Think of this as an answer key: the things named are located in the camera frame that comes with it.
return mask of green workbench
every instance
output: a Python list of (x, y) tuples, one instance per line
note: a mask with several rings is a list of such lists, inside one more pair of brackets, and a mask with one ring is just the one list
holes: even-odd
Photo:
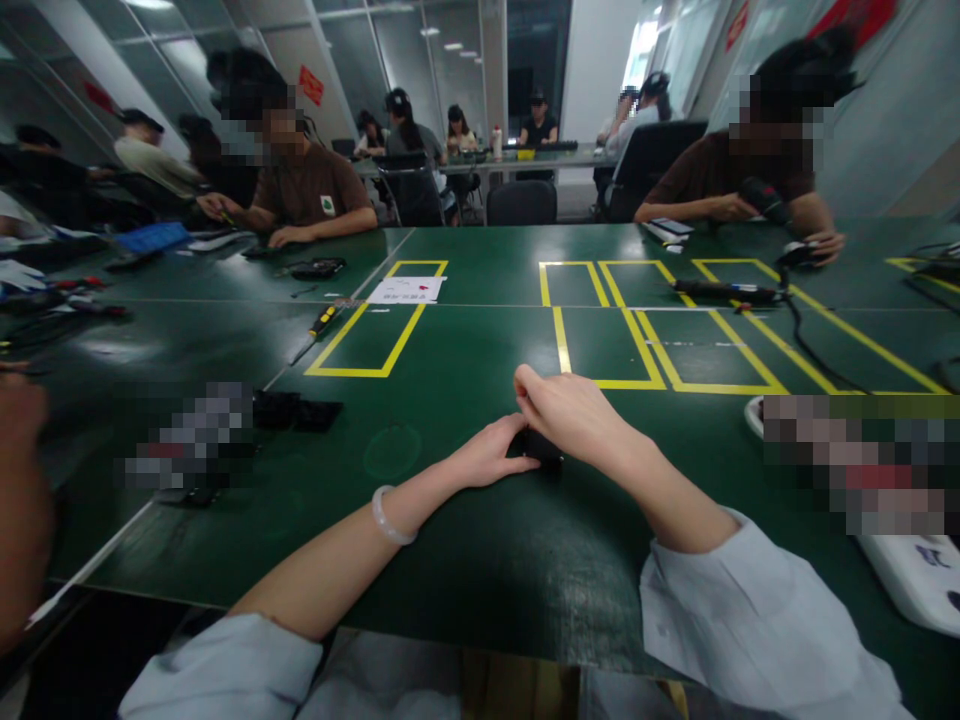
[[(903, 263), (888, 259), (956, 230), (916, 219), (840, 227), (849, 235), (841, 259), (794, 278), (808, 342), (871, 390), (944, 392), (932, 366), (960, 355), (956, 318), (904, 287)], [(709, 495), (812, 563), (865, 646), (891, 664), (917, 717), (955, 716), (957, 641), (896, 611), (842, 523), (765, 468), (743, 419), (751, 395), (837, 390), (793, 349), (787, 311), (688, 308), (666, 286), (704, 271), (772, 285), (764, 267), (779, 254), (779, 233), (725, 227), (672, 255), (630, 225), (392, 229), (259, 262), (230, 247), (170, 253), (117, 276), (104, 299), (127, 305), (133, 319), (98, 324), (37, 360), (55, 370), (44, 380), (53, 404), (45, 455), (65, 483), (51, 576), (69, 578), (149, 499), (118, 487), (115, 464), (207, 381), (275, 381), (272, 389), (345, 409), (323, 435), (263, 434), (249, 470), (210, 508), (151, 508), (90, 586), (228, 607), (378, 486), (402, 482), (514, 411), (518, 364), (569, 368), (600, 382)], [(278, 270), (316, 255), (348, 266), (292, 299), (306, 285)], [(108, 260), (95, 256), (61, 276), (102, 274)], [(365, 298), (391, 272), (448, 279), (437, 305), (372, 312), (357, 303), (281, 372), (323, 302)], [(949, 287), (934, 291), (957, 301)], [(568, 460), (559, 478), (531, 473), (455, 497), (345, 624), (669, 676), (642, 643), (637, 582), (651, 538), (623, 492)]]

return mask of red sign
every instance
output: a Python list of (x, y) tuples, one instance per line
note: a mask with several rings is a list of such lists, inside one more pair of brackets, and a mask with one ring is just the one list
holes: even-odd
[(733, 19), (733, 22), (730, 23), (730, 29), (727, 30), (727, 49), (725, 52), (730, 52), (730, 48), (740, 39), (743, 29), (747, 26), (747, 17), (749, 14), (750, 0), (746, 0), (746, 2), (743, 3), (743, 7), (741, 7), (737, 13), (737, 16)]
[(110, 99), (110, 96), (107, 95), (106, 92), (86, 80), (83, 81), (83, 89), (87, 91), (87, 97), (90, 98), (90, 102), (97, 107), (103, 108), (111, 115), (114, 114), (113, 100)]
[(300, 87), (303, 88), (303, 94), (320, 107), (320, 101), (323, 99), (323, 83), (320, 82), (320, 78), (307, 70), (306, 65), (300, 66)]
[(897, 13), (897, 0), (837, 0), (818, 22), (808, 38), (847, 23), (857, 28), (857, 50), (880, 32)]

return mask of white power strip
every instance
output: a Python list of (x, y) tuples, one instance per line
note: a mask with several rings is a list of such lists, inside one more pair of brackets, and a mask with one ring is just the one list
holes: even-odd
[(917, 625), (960, 638), (960, 550), (946, 535), (859, 535), (897, 609)]

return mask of yellow tape outline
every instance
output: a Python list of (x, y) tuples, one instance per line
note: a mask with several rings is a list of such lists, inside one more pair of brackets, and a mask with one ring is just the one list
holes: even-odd
[[(590, 280), (593, 282), (593, 289), (597, 293), (597, 299), (600, 301), (600, 304), (603, 307), (610, 307), (610, 300), (607, 298), (607, 294), (603, 290), (603, 284), (600, 282), (600, 276), (597, 274), (597, 268), (592, 262), (586, 260), (570, 260), (563, 262), (540, 263), (540, 299), (543, 302), (544, 307), (553, 308), (553, 327), (557, 335), (557, 356), (560, 360), (560, 372), (573, 372), (573, 368), (570, 364), (570, 348), (567, 345), (567, 331), (563, 325), (563, 310), (560, 307), (550, 304), (550, 286), (547, 281), (547, 268), (557, 265), (585, 265), (587, 272), (590, 273)], [(619, 293), (619, 291), (615, 289), (615, 285), (611, 285), (610, 287), (615, 293)], [(667, 384), (663, 381), (663, 376), (660, 374), (660, 369), (657, 367), (657, 363), (654, 361), (653, 355), (650, 353), (650, 348), (643, 339), (643, 334), (640, 332), (640, 328), (637, 327), (636, 320), (633, 319), (633, 314), (628, 309), (622, 307), (622, 302), (618, 305), (618, 307), (622, 308), (623, 318), (627, 323), (627, 328), (630, 330), (630, 337), (633, 338), (633, 342), (637, 346), (637, 351), (640, 353), (640, 359), (643, 361), (643, 365), (646, 368), (650, 379), (594, 380), (594, 382), (601, 390), (666, 390)]]
[[(398, 260), (394, 263), (393, 267), (390, 268), (390, 271), (384, 275), (385, 278), (393, 277), (393, 275), (400, 269), (403, 265), (436, 265), (437, 271), (433, 274), (434, 277), (440, 277), (443, 275), (443, 271), (447, 269), (449, 261), (448, 260)], [(396, 365), (397, 360), (400, 357), (400, 353), (403, 352), (404, 346), (407, 344), (407, 340), (410, 339), (410, 334), (413, 332), (413, 329), (417, 326), (417, 323), (420, 321), (420, 316), (423, 315), (423, 310), (426, 305), (417, 305), (416, 310), (413, 311), (413, 315), (410, 316), (410, 319), (407, 321), (406, 327), (403, 328), (403, 332), (400, 333), (400, 338), (397, 340), (397, 343), (393, 346), (393, 349), (390, 351), (390, 354), (387, 356), (386, 362), (383, 364), (383, 367), (380, 368), (328, 368), (322, 367), (323, 363), (326, 362), (327, 358), (336, 350), (337, 345), (347, 336), (347, 333), (353, 329), (353, 326), (357, 324), (357, 320), (366, 312), (367, 308), (370, 307), (368, 303), (363, 303), (353, 316), (347, 321), (347, 324), (341, 328), (340, 332), (336, 334), (333, 340), (323, 349), (323, 352), (317, 356), (317, 359), (313, 361), (313, 364), (306, 369), (303, 373), (304, 375), (312, 376), (325, 376), (325, 377), (370, 377), (370, 378), (386, 378), (390, 377), (390, 373), (393, 370), (393, 366)]]
[[(756, 258), (714, 258), (714, 259), (705, 259), (705, 258), (694, 258), (694, 266), (703, 273), (703, 275), (708, 279), (714, 282), (719, 282), (719, 279), (714, 275), (713, 271), (707, 267), (708, 263), (718, 263), (718, 264), (733, 264), (733, 263), (748, 263), (757, 267), (761, 272), (768, 275), (770, 278), (779, 281), (780, 276), (766, 263), (757, 260)], [(821, 304), (818, 300), (814, 299), (803, 290), (798, 288), (796, 285), (790, 285), (790, 292), (793, 293), (794, 297), (799, 298), (808, 306), (816, 310), (820, 315), (825, 317), (831, 323), (836, 325), (838, 328), (847, 333), (857, 342), (861, 343), (868, 349), (872, 350), (874, 353), (882, 357), (888, 363), (893, 365), (895, 368), (900, 370), (902, 373), (915, 380), (920, 385), (923, 385), (930, 392), (921, 393), (921, 392), (903, 392), (903, 391), (888, 391), (888, 390), (877, 390), (874, 391), (875, 395), (949, 395), (950, 393), (945, 389), (940, 387), (933, 380), (928, 378), (926, 375), (921, 373), (919, 370), (914, 368), (912, 365), (902, 360), (901, 358), (894, 355), (892, 352), (887, 350), (885, 347), (872, 340), (871, 338), (864, 335), (862, 332), (857, 330), (855, 327), (850, 325), (845, 320), (841, 320), (836, 314)], [(740, 303), (736, 300), (731, 300), (730, 303), (734, 307), (738, 307)], [(794, 364), (799, 367), (806, 375), (813, 380), (820, 388), (826, 392), (828, 395), (861, 395), (857, 390), (840, 390), (838, 389), (830, 380), (828, 380), (823, 373), (821, 373), (817, 368), (815, 368), (805, 357), (800, 355), (796, 350), (790, 347), (783, 338), (777, 335), (773, 330), (771, 330), (766, 323), (764, 323), (760, 318), (756, 317), (753, 312), (747, 310), (743, 313), (743, 316), (753, 324), (760, 332), (762, 332), (781, 352), (783, 352), (788, 358), (790, 358)]]
[[(600, 266), (600, 271), (603, 273), (603, 277), (606, 279), (607, 285), (610, 286), (610, 294), (613, 296), (613, 300), (617, 307), (624, 308), (625, 314), (631, 318), (632, 313), (626, 308), (623, 295), (620, 294), (620, 288), (617, 287), (617, 283), (614, 281), (613, 275), (610, 272), (610, 265), (653, 265), (657, 268), (657, 270), (660, 271), (660, 274), (663, 275), (668, 283), (673, 283), (676, 281), (673, 273), (667, 269), (667, 266), (664, 265), (661, 260), (600, 260), (597, 264)], [(687, 307), (697, 307), (697, 304), (686, 293), (681, 293), (680, 297)], [(729, 339), (730, 342), (733, 343), (737, 348), (737, 350), (740, 351), (746, 361), (750, 363), (750, 366), (757, 371), (757, 374), (763, 379), (766, 385), (727, 385), (724, 383), (685, 382), (680, 377), (680, 373), (677, 372), (677, 368), (673, 364), (673, 361), (670, 360), (670, 356), (667, 354), (667, 350), (663, 343), (660, 342), (660, 338), (657, 336), (656, 330), (653, 329), (653, 325), (650, 322), (650, 318), (647, 317), (647, 313), (642, 310), (637, 310), (636, 315), (640, 320), (640, 325), (643, 327), (643, 333), (645, 333), (650, 342), (653, 343), (653, 351), (657, 355), (657, 360), (660, 361), (660, 365), (663, 367), (663, 371), (666, 373), (667, 379), (670, 381), (670, 384), (673, 386), (673, 389), (676, 392), (696, 392), (714, 395), (790, 394), (790, 391), (787, 390), (783, 383), (781, 383), (770, 371), (770, 369), (763, 364), (763, 361), (757, 357), (756, 353), (747, 347), (747, 344), (737, 334), (736, 330), (733, 329), (730, 323), (728, 323), (719, 312), (716, 310), (709, 310), (707, 314), (713, 319), (720, 330), (723, 331), (723, 334), (727, 336), (727, 339)], [(643, 343), (644, 347), (647, 347), (646, 342), (643, 340), (643, 335), (640, 334), (639, 331), (638, 334), (640, 335), (639, 342)]]

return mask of white paper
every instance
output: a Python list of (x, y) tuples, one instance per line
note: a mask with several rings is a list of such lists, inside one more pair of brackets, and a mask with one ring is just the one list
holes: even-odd
[(384, 278), (367, 298), (371, 305), (431, 305), (437, 301), (445, 277)]

